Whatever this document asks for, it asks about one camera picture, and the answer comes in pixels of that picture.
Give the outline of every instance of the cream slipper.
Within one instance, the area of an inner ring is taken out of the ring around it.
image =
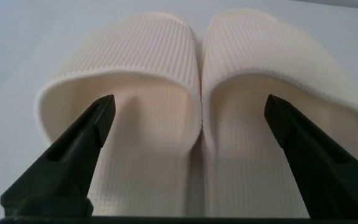
[[[190,28],[169,14],[147,13],[89,40],[38,95],[47,143],[110,94],[116,116],[88,193],[93,214],[183,215],[187,155],[201,129]]]
[[[308,217],[265,121],[267,97],[292,103],[358,158],[358,91],[313,38],[259,11],[216,16],[203,58],[207,215]]]

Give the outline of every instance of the slipper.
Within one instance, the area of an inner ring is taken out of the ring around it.
[[[93,214],[183,215],[188,154],[202,123],[190,28],[155,12],[90,39],[38,94],[35,114],[47,143],[110,94],[116,116],[88,193]]]
[[[308,217],[266,100],[289,101],[358,158],[358,91],[312,37],[259,11],[216,16],[202,57],[207,216]]]

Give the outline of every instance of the black clamp jaw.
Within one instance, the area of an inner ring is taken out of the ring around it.
[[[311,219],[93,217],[87,198],[115,117],[96,100],[1,196],[13,223],[358,223],[358,160],[287,101],[270,95],[265,118],[283,148]]]

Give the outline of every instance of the slide sandal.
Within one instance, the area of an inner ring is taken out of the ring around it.
[[[358,92],[304,32],[255,10],[214,18],[203,47],[205,212],[308,217],[265,121],[269,94],[292,103],[358,159]]]
[[[89,40],[37,97],[47,143],[110,94],[116,116],[88,193],[93,214],[183,215],[188,154],[202,123],[190,28],[169,14],[146,13]]]

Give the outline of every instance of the white surface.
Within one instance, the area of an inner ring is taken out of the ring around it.
[[[0,0],[0,90],[44,35],[82,0]]]
[[[139,12],[166,11],[183,18],[200,40],[213,16],[233,7],[259,9],[305,30],[358,86],[358,9],[286,0],[96,2],[62,18],[0,91],[0,195],[46,148],[35,126],[35,93],[92,32]]]
[[[357,89],[313,38],[260,11],[217,15],[203,46],[207,215],[309,217],[266,99],[288,100],[358,159]]]
[[[116,114],[88,192],[93,214],[183,216],[187,155],[202,122],[190,28],[151,12],[93,34],[39,93],[36,116],[47,143],[109,94]]]

